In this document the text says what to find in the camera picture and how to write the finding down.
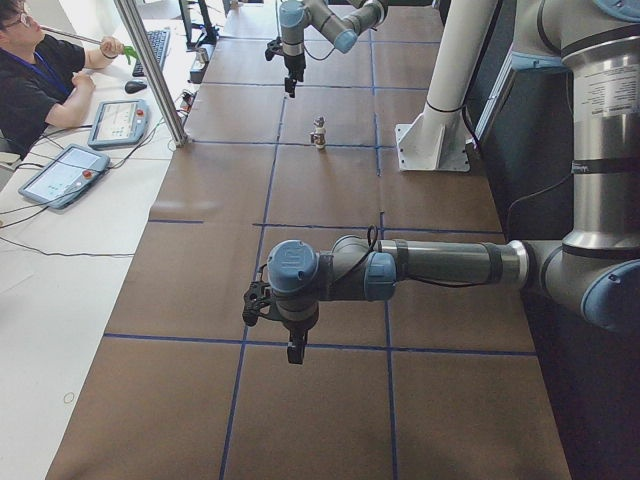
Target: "white desk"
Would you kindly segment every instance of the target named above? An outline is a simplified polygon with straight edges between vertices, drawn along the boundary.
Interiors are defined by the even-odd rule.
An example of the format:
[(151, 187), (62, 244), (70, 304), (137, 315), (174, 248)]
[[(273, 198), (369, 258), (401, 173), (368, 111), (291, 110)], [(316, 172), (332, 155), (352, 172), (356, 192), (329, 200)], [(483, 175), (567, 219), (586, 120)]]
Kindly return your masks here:
[[(164, 68), (174, 96), (189, 86), (193, 62), (193, 54), (184, 53), (181, 23), (176, 28)], [(160, 120), (150, 88), (124, 92), (132, 68), (120, 58), (93, 73), (97, 88), (89, 123), (100, 101), (125, 98), (147, 100), (148, 131)], [(55, 139), (63, 146), (86, 145), (88, 135), (84, 129)], [(48, 252), (135, 252), (169, 166), (171, 143), (161, 126), (149, 145), (68, 209), (45, 211), (0, 229), (0, 236)], [(60, 148), (44, 140), (33, 151), (55, 156)], [(105, 152), (117, 161), (129, 151)], [(25, 161), (47, 160), (30, 154)], [(34, 173), (21, 169), (13, 175), (0, 192), (0, 212), (32, 205), (17, 190)], [(38, 209), (0, 214), (0, 220), (8, 224)], [(130, 258), (47, 257), (0, 241), (0, 479), (41, 480), (46, 475), (130, 263)]]

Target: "computer mouse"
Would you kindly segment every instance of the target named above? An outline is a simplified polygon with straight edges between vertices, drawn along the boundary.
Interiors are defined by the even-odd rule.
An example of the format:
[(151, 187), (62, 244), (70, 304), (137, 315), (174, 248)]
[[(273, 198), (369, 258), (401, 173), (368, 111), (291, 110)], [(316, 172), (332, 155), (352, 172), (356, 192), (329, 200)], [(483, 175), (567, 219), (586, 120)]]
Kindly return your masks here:
[(129, 80), (124, 84), (124, 91), (127, 93), (136, 93), (147, 88), (147, 84), (142, 80)]

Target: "keyboard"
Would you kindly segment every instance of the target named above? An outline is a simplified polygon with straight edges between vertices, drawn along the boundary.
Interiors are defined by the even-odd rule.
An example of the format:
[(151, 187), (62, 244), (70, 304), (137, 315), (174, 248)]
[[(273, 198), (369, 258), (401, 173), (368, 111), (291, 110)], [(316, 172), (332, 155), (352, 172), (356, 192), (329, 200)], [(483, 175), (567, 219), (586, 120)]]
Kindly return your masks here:
[[(169, 48), (169, 30), (151, 30), (147, 32), (149, 43), (151, 43), (151, 49), (156, 57), (160, 70), (164, 67), (164, 59), (167, 57), (167, 50)], [(144, 69), (140, 60), (136, 60), (136, 64), (133, 67), (134, 77), (144, 77)]]

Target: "metal pole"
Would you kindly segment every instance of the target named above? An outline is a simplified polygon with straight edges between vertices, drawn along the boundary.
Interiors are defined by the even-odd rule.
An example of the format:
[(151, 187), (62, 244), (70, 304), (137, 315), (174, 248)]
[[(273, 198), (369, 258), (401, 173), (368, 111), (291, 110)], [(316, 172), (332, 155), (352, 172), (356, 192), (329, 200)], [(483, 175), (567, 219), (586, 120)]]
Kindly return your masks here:
[(155, 60), (153, 49), (147, 37), (147, 31), (144, 28), (138, 9), (135, 6), (135, 0), (115, 0), (115, 3), (122, 22), (129, 32), (133, 45), (138, 52), (140, 62), (144, 67), (147, 80), (151, 86), (151, 91), (153, 91), (156, 101), (160, 106), (160, 111), (169, 127), (173, 141), (176, 147), (181, 147), (187, 141), (187, 134), (176, 112), (173, 99), (169, 93), (169, 87), (167, 87), (167, 83), (162, 75), (162, 70), (160, 70), (160, 66)]
[(498, 0), (454, 0), (424, 111), (396, 125), (400, 170), (468, 171), (462, 104)]

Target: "tablet screen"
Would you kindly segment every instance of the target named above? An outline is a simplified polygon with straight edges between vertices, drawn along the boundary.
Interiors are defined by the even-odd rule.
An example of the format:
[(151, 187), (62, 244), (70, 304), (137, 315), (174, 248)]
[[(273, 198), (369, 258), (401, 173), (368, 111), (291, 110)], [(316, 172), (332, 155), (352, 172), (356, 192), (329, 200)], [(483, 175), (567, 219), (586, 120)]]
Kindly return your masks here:
[(45, 174), (40, 175), (25, 190), (45, 201), (55, 200), (61, 195), (69, 193), (69, 187), (73, 187), (73, 183), (82, 176), (82, 172), (90, 170), (100, 158), (99, 155), (91, 152), (72, 148), (58, 158)]
[(106, 103), (94, 140), (111, 141), (129, 138), (133, 134), (136, 108), (137, 102)]

